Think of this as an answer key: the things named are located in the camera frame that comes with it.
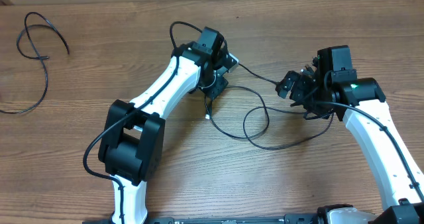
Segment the black USB cable thick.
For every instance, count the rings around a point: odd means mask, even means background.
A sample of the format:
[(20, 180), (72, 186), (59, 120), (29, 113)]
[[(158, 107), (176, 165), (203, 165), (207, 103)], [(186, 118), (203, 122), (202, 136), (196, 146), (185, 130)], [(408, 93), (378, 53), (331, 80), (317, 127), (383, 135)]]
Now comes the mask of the black USB cable thick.
[[(260, 98), (260, 101), (261, 101), (261, 103), (262, 103), (262, 106), (261, 107), (255, 107), (255, 108), (253, 108), (253, 109), (251, 109), (245, 116), (244, 116), (244, 120), (243, 120), (243, 123), (242, 123), (242, 129), (243, 129), (243, 132), (244, 132), (244, 136), (243, 137), (239, 137), (239, 136), (235, 136), (235, 135), (232, 135), (232, 134), (230, 134), (230, 133), (227, 133), (227, 132), (225, 132), (224, 130), (222, 130), (221, 128), (219, 128), (218, 127), (218, 125), (214, 122), (214, 120), (213, 120), (213, 116), (212, 116), (212, 102), (213, 102), (213, 100), (211, 99), (210, 100), (210, 102), (208, 103), (207, 102), (207, 96), (205, 95), (204, 96), (204, 103), (205, 103), (205, 110), (206, 110), (206, 113), (205, 113), (205, 118), (206, 119), (209, 119), (210, 121), (211, 121), (211, 123), (212, 123), (212, 125), (219, 131), (219, 132), (221, 132), (221, 133), (223, 133), (224, 135), (226, 135), (226, 136), (228, 136), (228, 137), (230, 137), (230, 138), (232, 138), (232, 139), (238, 139), (238, 140), (248, 140), (248, 141), (251, 141), (252, 139), (256, 139), (256, 138), (258, 138), (258, 137), (260, 137), (260, 136), (262, 136), (266, 131), (267, 131), (267, 129), (268, 129), (268, 127), (269, 127), (269, 124), (270, 124), (270, 118), (269, 118), (269, 114), (268, 114), (268, 109), (271, 109), (271, 110), (273, 110), (273, 111), (278, 111), (278, 112), (282, 112), (282, 113), (285, 113), (285, 111), (282, 111), (282, 110), (279, 110), (279, 109), (274, 109), (274, 108), (271, 108), (271, 107), (267, 107), (266, 106), (266, 104), (265, 104), (265, 102), (264, 102), (264, 100), (263, 100), (263, 98), (262, 98), (262, 96), (258, 93), (258, 92), (256, 92), (256, 91), (254, 91), (253, 89), (250, 89), (250, 88), (248, 88), (248, 87), (243, 87), (243, 86), (229, 86), (229, 88), (236, 88), (236, 89), (244, 89), (244, 90), (247, 90), (247, 91), (249, 91), (249, 92), (252, 92), (252, 93), (254, 93), (255, 95), (257, 95), (259, 98)], [(265, 114), (265, 118), (266, 118), (266, 126), (264, 127), (264, 129), (263, 130), (261, 130), (259, 133), (256, 133), (255, 135), (252, 135), (252, 136), (248, 136), (247, 135), (247, 132), (246, 132), (246, 128), (245, 128), (245, 123), (246, 123), (246, 120), (247, 120), (247, 117), (253, 112), (253, 111), (255, 111), (255, 110), (257, 110), (257, 109), (263, 109), (264, 110), (264, 114)]]

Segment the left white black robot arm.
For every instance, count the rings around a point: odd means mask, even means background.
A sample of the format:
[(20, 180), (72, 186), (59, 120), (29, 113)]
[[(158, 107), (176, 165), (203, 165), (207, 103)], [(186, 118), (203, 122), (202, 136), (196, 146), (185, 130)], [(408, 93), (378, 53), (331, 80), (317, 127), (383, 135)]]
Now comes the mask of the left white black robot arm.
[(130, 102), (116, 100), (105, 128), (86, 148), (83, 167), (113, 183), (115, 209), (103, 223), (146, 223), (146, 187), (162, 156), (166, 119), (185, 94), (201, 90), (215, 99), (227, 86), (224, 73), (239, 61), (224, 36), (209, 27), (196, 41), (174, 45), (160, 77)]

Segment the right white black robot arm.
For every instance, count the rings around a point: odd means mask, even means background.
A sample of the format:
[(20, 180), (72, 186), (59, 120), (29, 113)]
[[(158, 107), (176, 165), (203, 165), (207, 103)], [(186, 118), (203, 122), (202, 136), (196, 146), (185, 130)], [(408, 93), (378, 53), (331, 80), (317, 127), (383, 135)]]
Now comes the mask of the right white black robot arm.
[(396, 129), (382, 88), (374, 78), (358, 78), (347, 45), (318, 50), (312, 65), (289, 71), (276, 92), (319, 118), (336, 115), (359, 144), (379, 190), (379, 215), (326, 205), (312, 223), (423, 222), (423, 171)]

